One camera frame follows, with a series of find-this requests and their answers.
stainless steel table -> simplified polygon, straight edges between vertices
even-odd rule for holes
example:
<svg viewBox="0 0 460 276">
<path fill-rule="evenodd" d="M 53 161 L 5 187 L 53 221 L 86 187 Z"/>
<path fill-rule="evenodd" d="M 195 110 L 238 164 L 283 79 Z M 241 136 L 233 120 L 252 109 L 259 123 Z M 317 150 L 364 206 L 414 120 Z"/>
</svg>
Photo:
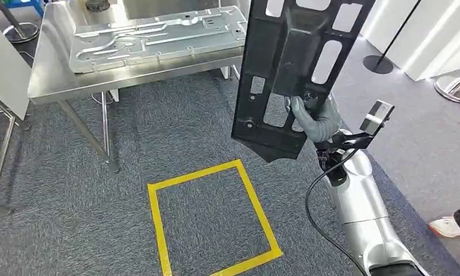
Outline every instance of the stainless steel table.
<svg viewBox="0 0 460 276">
<path fill-rule="evenodd" d="M 58 102 L 110 169 L 118 171 L 118 167 L 107 153 L 109 151 L 107 133 L 103 133 L 104 148 L 76 114 L 68 99 L 97 92 L 102 92 L 104 97 L 104 91 L 107 90 L 232 66 L 241 62 L 243 47 L 87 74 L 74 74 L 69 67 L 69 59 L 71 38 L 76 27 L 210 9 L 219 5 L 235 5 L 248 17 L 250 0 L 110 0 L 109 2 L 110 8 L 103 12 L 88 11 L 84 0 L 53 2 L 46 5 L 28 87 L 28 97 L 34 104 Z M 106 120 L 106 112 L 103 112 L 104 130 Z"/>
</svg>

black pole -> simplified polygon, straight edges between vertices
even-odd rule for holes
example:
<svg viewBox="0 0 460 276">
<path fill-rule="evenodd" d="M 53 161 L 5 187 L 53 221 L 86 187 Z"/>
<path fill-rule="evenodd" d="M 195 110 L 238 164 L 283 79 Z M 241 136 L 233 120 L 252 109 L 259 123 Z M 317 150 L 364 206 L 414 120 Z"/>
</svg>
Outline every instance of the black pole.
<svg viewBox="0 0 460 276">
<path fill-rule="evenodd" d="M 399 36 L 399 34 L 401 33 L 401 31 L 403 30 L 404 26 L 406 26 L 406 23 L 408 23 L 408 20 L 411 18 L 411 16 L 412 16 L 413 13 L 415 12 L 416 8 L 418 7 L 418 5 L 420 5 L 420 2 L 421 2 L 421 0 L 416 1 L 415 6 L 414 6 L 413 9 L 409 12 L 408 16 L 406 17 L 406 20 L 404 20 L 404 22 L 402 23 L 401 27 L 400 27 L 399 30 L 397 31 L 397 33 L 394 35 L 393 40 L 391 40 L 391 42 L 389 43 L 389 45 L 388 45 L 388 47 L 386 48 L 386 50 L 384 51 L 384 53 L 382 54 L 382 56 L 381 56 L 381 57 L 379 58 L 379 60 L 377 61 L 377 65 L 376 65 L 376 66 L 379 66 L 379 64 L 382 62 L 382 60 L 386 57 L 386 54 L 389 52 L 389 49 L 391 49 L 391 46 L 393 45 L 393 43 L 395 42 L 395 40 L 397 39 L 397 37 Z"/>
<path fill-rule="evenodd" d="M 387 64 L 384 64 L 383 68 L 380 68 L 380 70 L 378 70 L 378 69 L 379 69 L 379 66 L 383 64 L 384 58 L 388 54 L 388 52 L 391 49 L 392 45 L 394 44 L 394 42 L 398 38 L 398 36 L 401 33 L 401 31 L 404 29 L 404 26 L 406 26 L 406 24 L 408 23 L 409 19 L 411 18 L 411 16 L 415 12 L 416 8 L 420 5 L 420 3 L 421 3 L 421 0 L 416 1 L 416 4 L 414 5 L 413 9 L 409 12 L 408 16 L 406 17 L 406 19 L 404 20 L 402 25 L 399 27 L 398 31 L 396 32 L 396 34 L 394 35 L 393 39 L 391 40 L 391 42 L 389 43 L 388 47 L 386 48 L 384 53 L 382 53 L 381 56 L 372 55 L 372 56 L 367 56 L 367 57 L 364 58 L 363 64 L 367 69 L 369 69 L 370 71 L 372 71 L 374 73 L 378 73 L 378 74 L 388 74 L 388 73 L 393 71 L 393 65 L 389 61 L 388 61 Z"/>
<path fill-rule="evenodd" d="M 0 0 L 0 10 L 2 11 L 3 15 L 5 15 L 6 19 L 10 22 L 15 27 L 15 30 L 17 31 L 18 35 L 21 37 L 26 37 L 24 31 L 22 30 L 22 27 L 20 27 L 20 23 L 18 23 L 17 19 L 15 19 L 15 16 L 10 12 L 10 10 L 5 6 L 2 0 Z"/>
</svg>

gray carpet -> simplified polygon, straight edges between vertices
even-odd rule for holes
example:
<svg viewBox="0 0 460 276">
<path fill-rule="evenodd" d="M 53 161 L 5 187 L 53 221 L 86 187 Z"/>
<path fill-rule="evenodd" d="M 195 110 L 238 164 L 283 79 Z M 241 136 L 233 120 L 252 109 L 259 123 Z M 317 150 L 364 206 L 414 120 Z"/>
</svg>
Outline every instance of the gray carpet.
<svg viewBox="0 0 460 276">
<path fill-rule="evenodd" d="M 236 82 L 216 71 L 120 90 L 109 106 L 119 162 L 111 174 L 55 105 L 31 106 L 15 130 L 1 179 L 0 275 L 161 275 L 147 183 L 241 159 L 284 255 L 242 275 L 351 275 L 352 264 L 306 219 L 304 193 L 320 173 L 314 148 L 267 164 L 230 138 Z M 73 107 L 101 138 L 101 107 Z M 277 120 L 282 102 L 276 100 Z M 6 120 L 0 116 L 0 139 Z M 399 236 L 431 275 L 460 267 L 373 162 Z M 174 275 L 208 275 L 269 249 L 235 170 L 158 191 Z M 325 187 L 313 214 L 344 244 Z"/>
</svg>

black cable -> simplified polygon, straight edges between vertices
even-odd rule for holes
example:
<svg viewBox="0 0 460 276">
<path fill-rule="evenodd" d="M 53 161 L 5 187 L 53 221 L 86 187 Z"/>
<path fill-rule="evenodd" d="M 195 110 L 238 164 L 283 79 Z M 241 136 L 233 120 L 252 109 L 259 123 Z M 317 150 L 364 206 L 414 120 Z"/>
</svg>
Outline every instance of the black cable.
<svg viewBox="0 0 460 276">
<path fill-rule="evenodd" d="M 333 171 L 334 169 L 340 167 L 341 165 L 343 165 L 346 161 L 348 161 L 350 158 L 352 158 L 352 156 L 354 156 L 354 154 L 359 151 L 359 149 L 354 149 L 347 157 L 345 157 L 342 161 L 340 161 L 339 163 L 337 163 L 336 165 L 334 165 L 333 167 L 327 169 L 326 171 L 324 171 L 322 174 L 320 174 L 320 176 L 318 176 L 312 183 L 311 185 L 309 185 L 309 188 L 308 188 L 308 191 L 306 192 L 306 197 L 305 197 L 305 207 L 306 207 L 306 215 L 308 216 L 308 219 L 309 219 L 309 222 L 311 223 L 311 225 L 316 229 L 316 231 L 318 231 L 318 233 L 320 233 L 320 235 L 322 237 L 324 237 L 326 240 L 328 240 L 328 242 L 330 242 L 333 246 L 335 246 L 338 250 L 340 250 L 342 253 L 345 254 L 345 256 L 347 256 L 351 261 L 352 263 L 354 263 L 356 265 L 356 267 L 360 270 L 360 272 L 362 273 L 362 275 L 364 276 L 367 276 L 367 272 L 364 270 L 364 268 L 361 266 L 361 264 L 354 258 L 354 256 L 352 256 L 350 253 L 347 252 L 347 250 L 345 250 L 345 248 L 343 248 L 340 244 L 338 244 L 336 241 L 334 241 L 330 236 L 328 236 L 328 234 L 323 230 L 321 229 L 318 224 L 316 224 L 315 220 L 313 219 L 313 217 L 311 217 L 311 213 L 309 211 L 309 205 L 308 205 L 308 199 L 309 199 L 309 195 L 311 194 L 311 191 L 313 190 L 313 188 L 316 186 L 316 184 L 318 184 L 318 182 L 324 178 L 327 174 L 329 174 L 331 171 Z"/>
</svg>

rectangular cutout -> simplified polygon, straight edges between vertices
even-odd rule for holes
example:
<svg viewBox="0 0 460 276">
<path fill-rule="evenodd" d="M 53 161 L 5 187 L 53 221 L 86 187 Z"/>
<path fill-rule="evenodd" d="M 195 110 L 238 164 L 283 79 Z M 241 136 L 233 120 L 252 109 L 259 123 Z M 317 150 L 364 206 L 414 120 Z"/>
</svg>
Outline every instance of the rectangular cutout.
<svg viewBox="0 0 460 276">
<path fill-rule="evenodd" d="M 287 118 L 288 112 L 285 108 L 284 96 L 271 93 L 267 102 L 266 113 L 264 114 L 264 122 L 268 125 L 282 128 Z"/>
<path fill-rule="evenodd" d="M 255 95 L 262 94 L 262 90 L 264 90 L 265 83 L 266 83 L 265 78 L 254 76 L 252 78 L 252 86 L 250 87 L 250 93 L 255 94 Z"/>
<path fill-rule="evenodd" d="M 312 10 L 326 10 L 330 5 L 330 0 L 296 0 L 296 4 Z"/>
<path fill-rule="evenodd" d="M 357 3 L 342 4 L 338 11 L 335 21 L 333 22 L 333 29 L 341 32 L 350 32 L 357 20 L 357 16 L 361 12 L 362 5 Z"/>
<path fill-rule="evenodd" d="M 284 0 L 267 0 L 266 15 L 272 17 L 281 17 Z"/>
<path fill-rule="evenodd" d="M 336 40 L 330 40 L 325 43 L 311 77 L 312 82 L 319 85 L 327 82 L 341 50 L 342 44 Z"/>
</svg>

